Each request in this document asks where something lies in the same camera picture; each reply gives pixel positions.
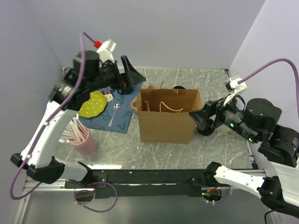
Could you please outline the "brown paper bag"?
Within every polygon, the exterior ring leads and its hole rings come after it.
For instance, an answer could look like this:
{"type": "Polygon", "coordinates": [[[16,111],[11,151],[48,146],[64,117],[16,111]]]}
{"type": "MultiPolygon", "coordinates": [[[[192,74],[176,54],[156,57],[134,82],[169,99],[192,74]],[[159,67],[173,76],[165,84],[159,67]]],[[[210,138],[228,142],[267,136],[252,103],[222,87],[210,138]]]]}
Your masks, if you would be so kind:
{"type": "Polygon", "coordinates": [[[197,89],[140,89],[136,110],[141,142],[188,144],[196,128],[189,112],[199,109],[197,89]]]}

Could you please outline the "black cup stack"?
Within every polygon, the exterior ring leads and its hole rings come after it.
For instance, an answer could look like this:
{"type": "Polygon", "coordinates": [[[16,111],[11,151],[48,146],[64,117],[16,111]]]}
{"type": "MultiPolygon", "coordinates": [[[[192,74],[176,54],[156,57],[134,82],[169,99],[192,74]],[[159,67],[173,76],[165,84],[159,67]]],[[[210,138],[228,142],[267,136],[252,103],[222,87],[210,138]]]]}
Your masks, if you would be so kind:
{"type": "Polygon", "coordinates": [[[173,87],[174,89],[185,89],[185,87],[181,86],[181,85],[177,85],[173,87]]]}

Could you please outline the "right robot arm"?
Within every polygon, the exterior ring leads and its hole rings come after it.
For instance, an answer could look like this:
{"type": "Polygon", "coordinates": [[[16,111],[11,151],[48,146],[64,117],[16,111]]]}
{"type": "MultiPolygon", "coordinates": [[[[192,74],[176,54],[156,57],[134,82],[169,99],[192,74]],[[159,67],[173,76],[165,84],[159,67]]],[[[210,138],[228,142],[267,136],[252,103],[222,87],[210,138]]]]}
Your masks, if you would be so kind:
{"type": "Polygon", "coordinates": [[[210,135],[225,125],[249,141],[259,143],[258,152],[273,165],[277,175],[258,177],[231,170],[217,162],[211,162],[204,171],[205,183],[231,185],[247,191],[272,210],[299,214],[299,133],[278,124],[280,108],[264,98],[248,101],[243,110],[236,102],[224,104],[224,99],[208,101],[200,110],[189,112],[198,132],[210,135]]]}

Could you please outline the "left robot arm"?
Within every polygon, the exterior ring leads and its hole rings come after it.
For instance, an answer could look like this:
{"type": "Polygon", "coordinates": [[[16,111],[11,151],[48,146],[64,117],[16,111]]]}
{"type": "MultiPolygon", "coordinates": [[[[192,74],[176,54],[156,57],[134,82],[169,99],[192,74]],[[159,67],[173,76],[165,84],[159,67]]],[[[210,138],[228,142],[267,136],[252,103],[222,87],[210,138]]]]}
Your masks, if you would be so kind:
{"type": "Polygon", "coordinates": [[[77,162],[68,164],[56,159],[53,154],[63,131],[89,100],[90,93],[110,87],[122,90],[145,82],[146,78],[131,65],[126,56],[121,56],[124,72],[120,73],[116,62],[100,60],[97,52],[80,51],[73,58],[73,67],[53,88],[44,117],[30,143],[11,162],[33,180],[52,184],[60,178],[75,180],[81,187],[92,184],[93,171],[77,162]]]}

